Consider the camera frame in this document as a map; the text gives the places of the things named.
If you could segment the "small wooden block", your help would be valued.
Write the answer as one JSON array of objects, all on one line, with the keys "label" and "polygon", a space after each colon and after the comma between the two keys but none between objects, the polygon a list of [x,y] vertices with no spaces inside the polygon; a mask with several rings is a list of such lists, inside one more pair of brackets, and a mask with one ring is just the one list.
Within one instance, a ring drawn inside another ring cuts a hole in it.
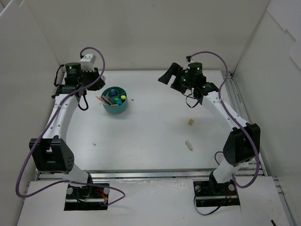
[{"label": "small wooden block", "polygon": [[190,119],[189,122],[188,122],[189,125],[193,125],[193,123],[194,123],[193,119]]}]

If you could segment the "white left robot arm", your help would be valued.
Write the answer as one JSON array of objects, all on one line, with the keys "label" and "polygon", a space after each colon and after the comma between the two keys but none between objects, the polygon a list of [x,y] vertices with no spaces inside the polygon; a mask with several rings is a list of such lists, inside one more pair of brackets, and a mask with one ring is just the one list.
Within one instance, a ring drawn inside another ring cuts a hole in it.
[{"label": "white left robot arm", "polygon": [[90,197],[94,185],[91,176],[81,170],[74,160],[74,154],[66,143],[67,130],[75,109],[81,98],[85,98],[87,89],[100,90],[105,78],[99,74],[93,62],[75,62],[64,65],[66,76],[64,83],[57,86],[53,95],[53,107],[49,127],[40,140],[32,138],[29,147],[33,148],[32,157],[38,171],[47,174],[59,173],[62,178],[72,181],[82,197]]}]

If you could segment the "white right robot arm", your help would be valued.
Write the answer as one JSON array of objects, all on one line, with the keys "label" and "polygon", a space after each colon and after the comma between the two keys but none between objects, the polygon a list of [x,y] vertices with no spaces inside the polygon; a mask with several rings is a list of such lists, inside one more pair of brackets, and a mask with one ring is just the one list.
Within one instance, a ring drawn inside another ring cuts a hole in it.
[{"label": "white right robot arm", "polygon": [[229,134],[222,150],[224,159],[210,174],[208,182],[209,191],[219,194],[224,190],[225,183],[234,179],[243,163],[259,160],[260,127],[240,117],[223,100],[220,89],[203,75],[201,63],[193,62],[185,67],[172,63],[158,81],[168,84],[172,76],[175,79],[171,88],[182,94],[190,90],[188,96],[206,108]]}]

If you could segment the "clear blue spray bottle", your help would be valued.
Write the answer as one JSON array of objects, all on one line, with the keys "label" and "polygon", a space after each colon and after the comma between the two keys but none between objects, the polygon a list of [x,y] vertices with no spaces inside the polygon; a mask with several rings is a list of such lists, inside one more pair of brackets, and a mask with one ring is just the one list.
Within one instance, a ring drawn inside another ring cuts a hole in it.
[{"label": "clear blue spray bottle", "polygon": [[112,96],[112,97],[115,97],[116,95],[117,95],[116,90],[112,89],[112,90],[111,90],[111,96]]}]

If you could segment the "long orange highlighter pen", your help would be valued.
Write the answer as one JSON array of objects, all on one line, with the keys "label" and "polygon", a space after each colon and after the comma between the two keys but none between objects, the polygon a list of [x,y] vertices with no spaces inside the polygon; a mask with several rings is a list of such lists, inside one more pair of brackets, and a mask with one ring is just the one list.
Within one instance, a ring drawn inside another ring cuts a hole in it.
[{"label": "long orange highlighter pen", "polygon": [[101,97],[95,96],[103,105],[107,105],[110,106],[110,104],[108,104],[104,99],[102,99]]}]

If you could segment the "white eraser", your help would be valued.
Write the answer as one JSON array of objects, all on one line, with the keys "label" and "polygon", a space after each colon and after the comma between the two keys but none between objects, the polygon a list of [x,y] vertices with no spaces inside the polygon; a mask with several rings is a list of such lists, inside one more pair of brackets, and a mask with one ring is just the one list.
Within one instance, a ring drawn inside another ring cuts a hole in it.
[{"label": "white eraser", "polygon": [[190,151],[193,150],[193,146],[192,146],[192,144],[190,143],[190,141],[186,140],[186,141],[185,141],[185,144],[186,144],[186,146],[188,147],[188,149],[189,149]]}]

